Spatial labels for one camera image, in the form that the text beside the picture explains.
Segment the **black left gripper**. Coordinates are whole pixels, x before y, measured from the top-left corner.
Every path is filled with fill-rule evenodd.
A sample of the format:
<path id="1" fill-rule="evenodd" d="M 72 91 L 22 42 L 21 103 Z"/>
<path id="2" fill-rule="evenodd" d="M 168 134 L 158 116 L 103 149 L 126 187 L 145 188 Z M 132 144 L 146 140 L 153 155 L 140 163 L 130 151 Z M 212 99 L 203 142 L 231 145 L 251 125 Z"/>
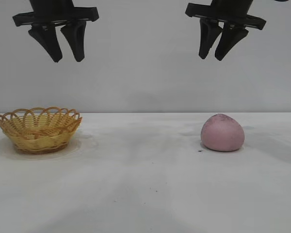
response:
<path id="1" fill-rule="evenodd" d="M 81 62 L 85 58 L 86 21 L 94 22 L 99 19 L 97 8 L 77 7 L 71 0 L 30 0 L 30 4 L 33 11 L 13 16 L 14 23 L 17 26 L 32 24 L 32 28 L 28 31 L 29 35 L 57 63 L 62 59 L 63 54 L 53 23 L 72 21 L 63 26 L 60 31 L 67 40 L 75 60 Z"/>

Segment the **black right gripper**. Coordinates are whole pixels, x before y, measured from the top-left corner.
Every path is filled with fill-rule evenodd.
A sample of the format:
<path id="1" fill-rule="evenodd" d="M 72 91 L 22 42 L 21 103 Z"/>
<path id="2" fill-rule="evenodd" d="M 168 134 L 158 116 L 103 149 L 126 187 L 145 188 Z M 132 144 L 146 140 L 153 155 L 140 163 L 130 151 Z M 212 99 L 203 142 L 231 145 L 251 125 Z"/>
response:
<path id="1" fill-rule="evenodd" d="M 200 58 L 207 57 L 220 33 L 222 35 L 215 51 L 215 58 L 222 61 L 228 52 L 248 35 L 249 31 L 245 27 L 259 30 L 264 28 L 266 20 L 248 14 L 252 2 L 252 0 L 213 0 L 210 5 L 188 3 L 185 14 L 201 18 L 198 53 Z M 219 22 L 241 27 L 232 28 L 225 25 L 222 29 Z"/>

